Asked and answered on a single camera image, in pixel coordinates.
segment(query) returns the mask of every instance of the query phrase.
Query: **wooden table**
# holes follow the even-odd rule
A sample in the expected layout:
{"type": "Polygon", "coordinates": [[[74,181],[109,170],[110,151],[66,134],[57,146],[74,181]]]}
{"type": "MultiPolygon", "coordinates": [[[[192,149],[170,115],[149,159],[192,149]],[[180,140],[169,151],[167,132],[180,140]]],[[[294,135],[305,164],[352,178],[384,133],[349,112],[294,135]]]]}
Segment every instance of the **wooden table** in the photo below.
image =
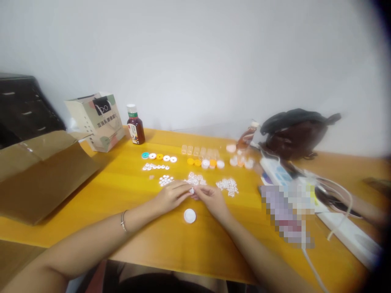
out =
{"type": "MultiPolygon", "coordinates": [[[[158,181],[162,175],[187,179],[189,172],[193,171],[202,174],[209,185],[215,185],[223,178],[233,178],[239,194],[232,198],[227,196],[226,190],[223,192],[232,214],[265,246],[319,288],[302,251],[285,243],[270,225],[270,216],[266,214],[257,190],[257,185],[261,184],[259,176],[254,171],[228,164],[225,146],[232,141],[152,129],[146,129],[145,134],[145,144],[134,145],[127,135],[109,153],[93,152],[83,142],[85,151],[101,164],[100,171],[37,226],[30,227],[0,217],[0,239],[50,247],[86,225],[153,198],[161,189],[158,181]],[[187,165],[187,156],[180,154],[182,144],[219,149],[226,161],[225,169],[205,171],[187,165]],[[145,151],[175,155],[178,161],[168,163],[168,171],[142,171],[144,164],[150,162],[141,158],[145,151]],[[154,175],[154,179],[150,180],[150,175],[154,175]]],[[[369,176],[388,177],[388,167],[380,159],[320,153],[315,160],[302,160],[297,162],[297,166],[342,184],[380,208],[384,209],[389,204],[386,198],[360,182],[369,176]]],[[[353,221],[375,240],[378,239],[370,224],[363,220],[353,221]]],[[[317,217],[307,226],[315,238],[315,248],[309,249],[308,254],[329,291],[345,292],[359,286],[367,274],[364,266],[336,237],[330,242],[326,240],[329,230],[317,217]]],[[[251,270],[223,228],[202,202],[190,198],[142,229],[110,258],[226,280],[255,282],[251,270]],[[192,208],[197,214],[197,220],[191,225],[183,220],[187,208],[192,208]]]]}

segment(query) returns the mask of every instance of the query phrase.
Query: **brown bag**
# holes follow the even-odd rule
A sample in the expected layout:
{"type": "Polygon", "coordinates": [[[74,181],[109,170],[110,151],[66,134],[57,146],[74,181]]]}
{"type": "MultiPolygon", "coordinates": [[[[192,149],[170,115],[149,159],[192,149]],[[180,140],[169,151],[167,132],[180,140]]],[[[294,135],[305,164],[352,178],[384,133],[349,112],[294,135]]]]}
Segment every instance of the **brown bag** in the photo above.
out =
{"type": "Polygon", "coordinates": [[[329,118],[317,112],[294,109],[268,119],[261,127],[262,135],[268,133],[262,148],[284,160],[314,159],[314,147],[324,137],[327,127],[341,118],[334,114],[329,118]]]}

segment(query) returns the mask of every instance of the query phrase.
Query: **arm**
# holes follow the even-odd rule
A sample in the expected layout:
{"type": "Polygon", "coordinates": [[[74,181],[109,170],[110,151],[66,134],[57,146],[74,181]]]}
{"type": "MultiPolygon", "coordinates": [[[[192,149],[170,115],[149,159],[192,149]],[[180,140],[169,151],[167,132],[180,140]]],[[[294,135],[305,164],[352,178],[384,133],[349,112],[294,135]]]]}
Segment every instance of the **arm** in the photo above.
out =
{"type": "Polygon", "coordinates": [[[169,212],[189,195],[191,185],[174,181],[158,195],[121,215],[110,216],[58,242],[23,269],[4,289],[13,292],[65,292],[68,281],[93,268],[143,226],[169,212]]]}
{"type": "Polygon", "coordinates": [[[196,196],[201,199],[211,214],[227,231],[240,253],[254,272],[258,281],[273,292],[313,292],[304,281],[281,258],[270,252],[229,212],[224,197],[218,188],[195,186],[196,196]]]}

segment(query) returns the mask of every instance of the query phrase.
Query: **silver bangle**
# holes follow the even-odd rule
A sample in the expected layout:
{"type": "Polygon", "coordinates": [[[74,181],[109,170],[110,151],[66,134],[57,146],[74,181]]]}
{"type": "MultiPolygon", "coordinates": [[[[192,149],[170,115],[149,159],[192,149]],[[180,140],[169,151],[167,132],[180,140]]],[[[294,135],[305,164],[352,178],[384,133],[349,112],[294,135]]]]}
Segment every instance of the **silver bangle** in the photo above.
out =
{"type": "Polygon", "coordinates": [[[127,230],[125,228],[125,221],[123,220],[123,216],[124,214],[127,212],[127,210],[124,210],[122,215],[121,215],[121,225],[122,225],[122,228],[125,230],[125,232],[127,233],[127,230]]]}

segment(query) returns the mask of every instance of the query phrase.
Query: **orange bottle cap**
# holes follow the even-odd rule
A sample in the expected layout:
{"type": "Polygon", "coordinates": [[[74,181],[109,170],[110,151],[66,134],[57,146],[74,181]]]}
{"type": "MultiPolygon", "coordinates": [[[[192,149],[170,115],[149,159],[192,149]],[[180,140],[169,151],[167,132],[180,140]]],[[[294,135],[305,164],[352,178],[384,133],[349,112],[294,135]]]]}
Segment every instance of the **orange bottle cap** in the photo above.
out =
{"type": "Polygon", "coordinates": [[[200,167],[202,164],[201,160],[195,160],[194,161],[194,165],[196,165],[197,167],[200,167]]]}

